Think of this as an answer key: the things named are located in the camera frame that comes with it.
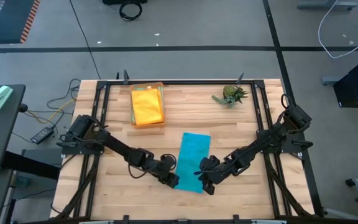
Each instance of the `white cable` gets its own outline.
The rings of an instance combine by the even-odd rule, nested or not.
[[[352,53],[353,51],[355,51],[355,50],[358,49],[358,46],[357,46],[355,49],[349,51],[348,53],[345,53],[345,54],[338,55],[338,56],[335,56],[335,57],[334,57],[334,56],[332,56],[332,55],[329,53],[329,51],[327,50],[327,48],[326,48],[326,47],[324,46],[324,44],[321,42],[321,38],[320,38],[321,25],[323,24],[325,18],[328,16],[329,12],[331,12],[331,10],[334,8],[334,6],[336,5],[337,2],[338,2],[338,0],[336,0],[335,3],[333,4],[333,6],[331,6],[331,8],[328,10],[327,14],[326,14],[326,15],[323,17],[323,19],[321,20],[320,26],[318,26],[318,42],[320,42],[320,45],[324,48],[324,50],[327,52],[327,54],[328,54],[331,58],[333,58],[333,59],[346,56],[346,55],[348,55],[348,54],[350,54],[350,53]]]

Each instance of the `succulent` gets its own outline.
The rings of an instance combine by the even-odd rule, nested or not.
[[[246,94],[248,93],[240,86],[227,85],[223,88],[223,100],[216,96],[212,96],[212,99],[222,105],[229,105],[229,108],[232,108],[237,101],[242,103],[241,99],[247,98]]]

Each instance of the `floor mat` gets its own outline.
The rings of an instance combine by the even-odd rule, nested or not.
[[[0,44],[24,43],[39,5],[39,0],[3,0],[0,5]]]

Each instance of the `yellow cloth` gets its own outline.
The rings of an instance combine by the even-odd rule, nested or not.
[[[154,124],[164,120],[160,90],[132,91],[132,106],[136,125]]]

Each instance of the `cyan towel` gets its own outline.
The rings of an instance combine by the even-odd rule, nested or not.
[[[200,175],[194,175],[194,172],[200,170],[201,160],[208,157],[210,142],[211,136],[183,134],[176,171],[180,180],[175,189],[203,193],[203,183],[198,180]]]

